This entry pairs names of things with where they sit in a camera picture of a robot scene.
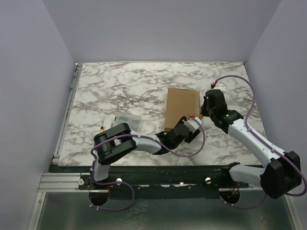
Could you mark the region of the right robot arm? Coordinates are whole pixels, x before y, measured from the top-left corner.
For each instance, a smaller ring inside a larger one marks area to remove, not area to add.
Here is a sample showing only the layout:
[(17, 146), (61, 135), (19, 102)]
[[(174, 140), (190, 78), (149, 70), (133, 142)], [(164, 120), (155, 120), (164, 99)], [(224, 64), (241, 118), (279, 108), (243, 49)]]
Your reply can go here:
[(262, 168), (231, 163), (220, 181), (225, 187), (237, 182), (259, 186), (271, 198), (277, 199), (301, 185), (300, 158), (294, 151), (285, 152), (256, 132), (235, 110), (229, 110), (219, 89), (205, 93), (201, 115), (243, 144), (262, 164)]

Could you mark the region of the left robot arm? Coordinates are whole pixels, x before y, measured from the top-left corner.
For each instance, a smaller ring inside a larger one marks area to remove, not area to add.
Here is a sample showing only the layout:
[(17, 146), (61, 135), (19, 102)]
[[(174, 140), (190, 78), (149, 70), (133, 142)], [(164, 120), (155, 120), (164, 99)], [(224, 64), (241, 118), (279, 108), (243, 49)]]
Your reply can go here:
[(110, 165), (120, 160), (132, 151), (144, 151), (152, 155), (172, 153), (176, 156), (183, 155), (174, 152), (182, 143), (190, 143), (199, 134), (203, 134), (204, 147), (206, 135), (202, 128), (202, 120), (191, 116), (183, 116), (170, 131), (162, 131), (155, 135), (141, 135), (133, 131), (128, 123), (121, 123), (94, 136), (94, 146), (91, 154), (94, 162), (91, 168), (89, 183), (95, 189), (105, 186)]

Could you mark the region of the brown cardboard express box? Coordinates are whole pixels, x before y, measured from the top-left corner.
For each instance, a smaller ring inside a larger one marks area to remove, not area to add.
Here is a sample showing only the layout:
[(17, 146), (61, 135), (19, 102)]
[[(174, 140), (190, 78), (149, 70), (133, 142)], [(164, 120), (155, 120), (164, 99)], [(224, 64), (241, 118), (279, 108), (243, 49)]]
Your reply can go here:
[(200, 92), (190, 89), (168, 88), (164, 131), (170, 131), (183, 116), (200, 116)]

